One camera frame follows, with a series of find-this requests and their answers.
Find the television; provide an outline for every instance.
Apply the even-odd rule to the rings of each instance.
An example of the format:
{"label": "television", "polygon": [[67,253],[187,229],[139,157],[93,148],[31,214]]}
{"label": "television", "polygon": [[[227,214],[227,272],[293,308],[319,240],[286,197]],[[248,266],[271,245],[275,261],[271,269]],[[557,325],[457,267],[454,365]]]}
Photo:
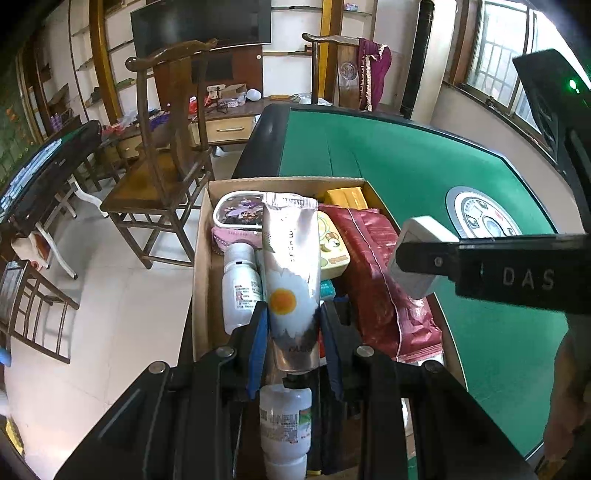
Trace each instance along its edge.
{"label": "television", "polygon": [[271,42],[271,0],[158,0],[131,12],[135,54],[188,40],[218,47]]}

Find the white device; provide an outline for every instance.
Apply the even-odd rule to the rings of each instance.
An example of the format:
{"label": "white device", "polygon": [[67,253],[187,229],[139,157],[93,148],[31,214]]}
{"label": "white device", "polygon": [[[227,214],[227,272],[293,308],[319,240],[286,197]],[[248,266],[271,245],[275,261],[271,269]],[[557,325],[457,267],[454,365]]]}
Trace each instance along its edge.
{"label": "white device", "polygon": [[388,263],[388,272],[409,297],[425,298],[435,290],[437,275],[403,272],[396,263],[398,247],[406,242],[459,242],[458,237],[430,216],[409,218],[402,224],[402,231],[394,253]]}

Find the window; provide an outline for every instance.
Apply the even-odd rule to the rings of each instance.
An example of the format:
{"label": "window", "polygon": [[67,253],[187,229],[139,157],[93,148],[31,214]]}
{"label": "window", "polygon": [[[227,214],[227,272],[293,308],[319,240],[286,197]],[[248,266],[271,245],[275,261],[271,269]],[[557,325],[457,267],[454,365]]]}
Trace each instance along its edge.
{"label": "window", "polygon": [[591,89],[591,80],[555,26],[541,12],[508,0],[483,0],[466,89],[543,142],[512,59],[554,48]]}

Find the red plastic wrapper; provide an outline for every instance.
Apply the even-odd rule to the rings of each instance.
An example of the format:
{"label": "red plastic wrapper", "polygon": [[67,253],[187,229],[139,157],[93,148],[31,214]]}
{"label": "red plastic wrapper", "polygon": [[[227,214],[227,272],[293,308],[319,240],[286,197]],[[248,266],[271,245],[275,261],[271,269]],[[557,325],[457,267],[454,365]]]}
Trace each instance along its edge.
{"label": "red plastic wrapper", "polygon": [[411,299],[388,273],[398,234],[378,209],[319,205],[343,238],[351,262],[341,276],[358,313],[363,342],[401,362],[443,351],[441,330],[426,299]]}

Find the screw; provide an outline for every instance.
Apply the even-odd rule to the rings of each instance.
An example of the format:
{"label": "screw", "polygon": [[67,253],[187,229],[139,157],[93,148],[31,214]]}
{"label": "screw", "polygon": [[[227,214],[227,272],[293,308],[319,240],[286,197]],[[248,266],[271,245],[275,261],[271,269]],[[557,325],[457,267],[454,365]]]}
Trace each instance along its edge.
{"label": "screw", "polygon": [[161,374],[166,370],[166,364],[160,360],[152,362],[148,367],[148,372],[151,374]]}
{"label": "screw", "polygon": [[227,358],[234,354],[234,349],[229,345],[224,345],[216,348],[216,355],[222,358]]}
{"label": "screw", "polygon": [[425,369],[432,374],[438,374],[443,371],[443,365],[436,360],[427,360],[423,365]]}
{"label": "screw", "polygon": [[359,345],[357,347],[357,355],[370,357],[374,354],[374,349],[371,348],[369,345]]}

